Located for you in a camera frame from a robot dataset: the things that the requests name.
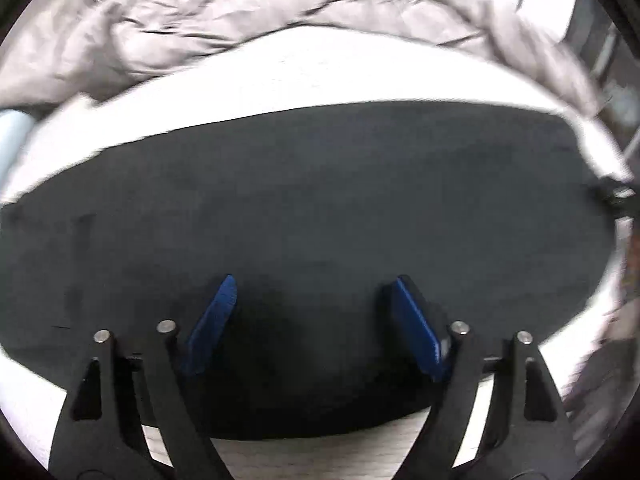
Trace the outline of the black pants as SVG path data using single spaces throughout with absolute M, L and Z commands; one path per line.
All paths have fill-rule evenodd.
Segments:
M 301 108 L 108 148 L 1 211 L 1 342 L 62 388 L 92 334 L 188 336 L 227 275 L 238 305 L 182 388 L 214 438 L 337 434 L 419 411 L 432 383 L 388 293 L 488 338 L 548 337 L 615 245 L 574 130 L 532 110 Z

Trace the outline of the light blue pillow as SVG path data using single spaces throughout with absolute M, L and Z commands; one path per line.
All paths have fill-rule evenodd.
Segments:
M 0 113 L 0 181 L 6 178 L 26 143 L 37 118 L 22 110 L 2 110 Z

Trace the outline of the grey rumpled comforter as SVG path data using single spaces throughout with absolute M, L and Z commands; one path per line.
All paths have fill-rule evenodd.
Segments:
M 296 26 L 454 48 L 533 79 L 582 114 L 601 92 L 568 48 L 491 0 L 54 0 L 1 66 L 5 108 L 104 101 L 202 58 Z

